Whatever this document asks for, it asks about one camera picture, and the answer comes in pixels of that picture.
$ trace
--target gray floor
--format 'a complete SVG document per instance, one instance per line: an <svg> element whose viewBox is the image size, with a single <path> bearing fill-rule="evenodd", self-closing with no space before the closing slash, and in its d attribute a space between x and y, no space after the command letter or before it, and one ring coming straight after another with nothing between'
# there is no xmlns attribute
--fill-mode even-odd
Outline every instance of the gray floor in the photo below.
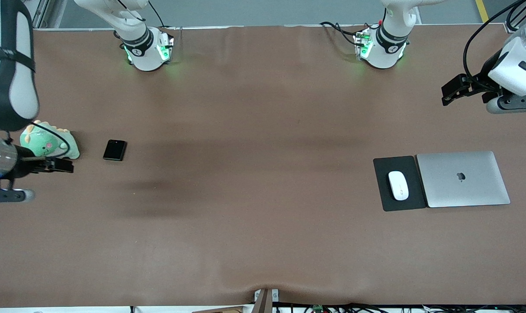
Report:
<svg viewBox="0 0 526 313"><path fill-rule="evenodd" d="M60 6L51 20L60 16L59 28L98 28L108 24L77 6L73 0ZM340 24L376 22L383 15L378 0L151 0L164 23L176 27L195 26L269 26L319 24L325 20ZM421 7L422 23L480 23L475 0L448 0L435 6ZM147 6L140 14L151 26L159 26L153 10Z"/></svg>

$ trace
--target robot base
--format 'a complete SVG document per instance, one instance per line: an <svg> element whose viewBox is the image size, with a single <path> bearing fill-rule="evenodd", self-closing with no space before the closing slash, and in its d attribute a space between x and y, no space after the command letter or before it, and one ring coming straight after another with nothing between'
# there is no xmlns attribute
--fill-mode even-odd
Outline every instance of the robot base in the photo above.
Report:
<svg viewBox="0 0 526 313"><path fill-rule="evenodd" d="M174 38L158 28L149 27L153 33L153 44L145 51L143 56L136 56L124 48L128 54L130 64L136 66L140 71L154 71L163 64L168 64L172 60L172 48L174 47Z"/></svg>
<svg viewBox="0 0 526 313"><path fill-rule="evenodd" d="M370 65L378 69L393 67L400 59L406 48L406 43L397 53L386 53L385 48L375 40L377 30L366 28L354 36L354 42L363 44L363 47L355 46L356 56L359 60L366 60Z"/></svg>

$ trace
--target apple logo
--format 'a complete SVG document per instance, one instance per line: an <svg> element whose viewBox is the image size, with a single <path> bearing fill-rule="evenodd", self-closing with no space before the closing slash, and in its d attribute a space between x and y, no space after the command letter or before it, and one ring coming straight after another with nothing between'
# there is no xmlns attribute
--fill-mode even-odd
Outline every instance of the apple logo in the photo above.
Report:
<svg viewBox="0 0 526 313"><path fill-rule="evenodd" d="M464 173L456 173L456 176L458 176L460 182L463 182L466 179L466 175L464 175Z"/></svg>

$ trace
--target table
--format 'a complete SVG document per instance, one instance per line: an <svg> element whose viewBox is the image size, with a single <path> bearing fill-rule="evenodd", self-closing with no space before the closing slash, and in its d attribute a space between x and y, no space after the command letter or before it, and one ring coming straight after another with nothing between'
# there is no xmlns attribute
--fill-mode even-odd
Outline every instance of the table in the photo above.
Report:
<svg viewBox="0 0 526 313"><path fill-rule="evenodd" d="M112 32L35 32L39 119L74 174L0 205L0 306L526 303L526 113L442 107L474 25L418 26L390 70L330 28L176 30L142 73ZM506 38L478 36L477 71ZM124 162L102 159L127 140ZM512 204L383 212L374 158L493 150Z"/></svg>

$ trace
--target yellow floor line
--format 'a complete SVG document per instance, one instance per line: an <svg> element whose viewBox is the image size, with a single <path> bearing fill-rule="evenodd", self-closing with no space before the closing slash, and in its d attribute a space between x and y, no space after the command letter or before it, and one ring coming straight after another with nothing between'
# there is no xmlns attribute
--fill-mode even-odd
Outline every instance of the yellow floor line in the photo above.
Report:
<svg viewBox="0 0 526 313"><path fill-rule="evenodd" d="M476 0L477 9L479 10L479 16L481 16L481 20L483 20L483 23L487 22L489 20L489 16L487 15L487 10L485 10L485 4L483 4L483 0Z"/></svg>

